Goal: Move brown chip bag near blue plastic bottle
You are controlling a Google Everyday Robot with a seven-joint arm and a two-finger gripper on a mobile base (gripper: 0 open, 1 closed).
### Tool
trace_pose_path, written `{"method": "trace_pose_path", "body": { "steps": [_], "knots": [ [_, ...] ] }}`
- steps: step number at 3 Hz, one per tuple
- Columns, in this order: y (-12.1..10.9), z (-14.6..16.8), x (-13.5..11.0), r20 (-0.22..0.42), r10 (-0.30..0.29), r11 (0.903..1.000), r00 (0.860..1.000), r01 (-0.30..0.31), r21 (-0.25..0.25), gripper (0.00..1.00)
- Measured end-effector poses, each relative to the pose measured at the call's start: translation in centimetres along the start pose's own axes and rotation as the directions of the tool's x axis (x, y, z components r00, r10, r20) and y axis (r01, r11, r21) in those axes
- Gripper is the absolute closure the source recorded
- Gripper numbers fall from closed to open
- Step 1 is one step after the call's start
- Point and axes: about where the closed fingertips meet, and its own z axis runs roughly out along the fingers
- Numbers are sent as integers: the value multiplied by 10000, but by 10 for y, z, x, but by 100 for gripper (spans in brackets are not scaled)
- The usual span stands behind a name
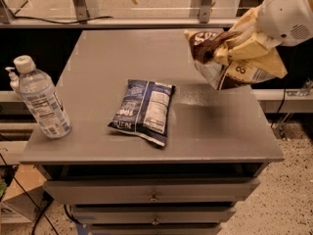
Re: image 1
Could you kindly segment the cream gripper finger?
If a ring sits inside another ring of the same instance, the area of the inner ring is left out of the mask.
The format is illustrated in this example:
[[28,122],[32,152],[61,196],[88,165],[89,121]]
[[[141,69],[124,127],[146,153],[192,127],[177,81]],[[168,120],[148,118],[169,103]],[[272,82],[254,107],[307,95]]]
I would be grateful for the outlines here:
[[283,78],[288,73],[276,48],[264,56],[248,59],[247,63],[254,71],[253,79]]
[[264,56],[270,52],[253,35],[245,43],[230,49],[228,39],[224,41],[213,53],[213,60],[218,64],[228,66],[231,61],[248,60]]

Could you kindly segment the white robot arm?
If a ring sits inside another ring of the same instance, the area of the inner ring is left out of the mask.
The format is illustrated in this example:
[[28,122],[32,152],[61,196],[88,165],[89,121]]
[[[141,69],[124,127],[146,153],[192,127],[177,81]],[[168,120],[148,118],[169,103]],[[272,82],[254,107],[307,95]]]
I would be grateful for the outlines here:
[[246,79],[264,71],[266,77],[287,74],[277,47],[295,46],[313,37],[313,0],[263,0],[230,28],[228,38],[214,52],[213,60],[236,77],[240,66]]

